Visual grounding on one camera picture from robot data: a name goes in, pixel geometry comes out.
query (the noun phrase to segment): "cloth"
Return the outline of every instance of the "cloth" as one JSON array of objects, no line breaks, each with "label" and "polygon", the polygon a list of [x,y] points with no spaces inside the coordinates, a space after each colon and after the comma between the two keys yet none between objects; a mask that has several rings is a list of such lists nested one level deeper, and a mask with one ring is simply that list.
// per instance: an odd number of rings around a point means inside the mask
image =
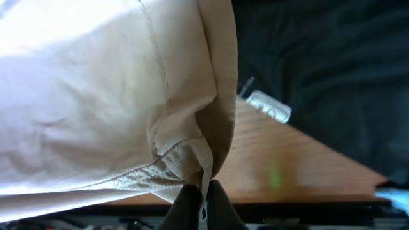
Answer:
[{"label": "cloth", "polygon": [[240,96],[272,96],[290,125],[409,185],[408,2],[233,0],[233,10]]},{"label": "cloth", "polygon": [[203,185],[229,151],[229,1],[0,1],[0,222]]}]

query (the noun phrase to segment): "dark cloth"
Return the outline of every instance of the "dark cloth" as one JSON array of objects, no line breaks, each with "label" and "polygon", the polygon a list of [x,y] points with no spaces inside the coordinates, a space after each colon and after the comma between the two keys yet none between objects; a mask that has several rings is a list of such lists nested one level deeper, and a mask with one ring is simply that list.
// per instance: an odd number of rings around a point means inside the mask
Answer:
[{"label": "dark cloth", "polygon": [[290,125],[409,185],[409,1],[232,3],[238,94],[261,90]]}]

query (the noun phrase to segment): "wooden surface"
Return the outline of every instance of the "wooden surface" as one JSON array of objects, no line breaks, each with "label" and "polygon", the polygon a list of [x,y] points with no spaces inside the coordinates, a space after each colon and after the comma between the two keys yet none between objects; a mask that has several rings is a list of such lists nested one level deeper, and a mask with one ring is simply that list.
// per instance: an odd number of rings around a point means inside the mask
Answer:
[{"label": "wooden surface", "polygon": [[[216,177],[233,203],[372,201],[386,179],[237,102],[231,151]],[[110,204],[165,204],[154,195]]]}]

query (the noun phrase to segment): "black garment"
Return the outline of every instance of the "black garment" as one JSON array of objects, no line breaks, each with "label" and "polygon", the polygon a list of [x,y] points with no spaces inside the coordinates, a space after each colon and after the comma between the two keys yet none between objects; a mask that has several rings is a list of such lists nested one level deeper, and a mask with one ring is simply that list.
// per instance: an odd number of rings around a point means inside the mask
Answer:
[{"label": "black garment", "polygon": [[292,108],[290,125],[409,185],[409,1],[233,0],[233,9],[239,94],[267,93]]}]

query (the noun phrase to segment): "beige fabric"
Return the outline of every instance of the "beige fabric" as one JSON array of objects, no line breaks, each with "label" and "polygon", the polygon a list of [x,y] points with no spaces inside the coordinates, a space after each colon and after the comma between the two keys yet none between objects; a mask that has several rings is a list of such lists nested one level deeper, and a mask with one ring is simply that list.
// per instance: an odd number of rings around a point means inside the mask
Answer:
[{"label": "beige fabric", "polygon": [[20,1],[0,44],[0,222],[206,192],[234,126],[229,1]]}]

